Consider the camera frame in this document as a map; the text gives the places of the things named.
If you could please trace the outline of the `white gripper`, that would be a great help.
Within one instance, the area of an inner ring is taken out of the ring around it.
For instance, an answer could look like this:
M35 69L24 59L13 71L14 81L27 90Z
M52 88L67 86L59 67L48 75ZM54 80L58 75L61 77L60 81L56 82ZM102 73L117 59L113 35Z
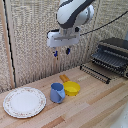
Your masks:
M62 35L58 29L52 30L47 33L47 46L48 47L61 47L70 46L79 42L80 34L76 32L73 35ZM71 48L66 49L66 55L69 55ZM58 50L54 48L54 57L58 56Z

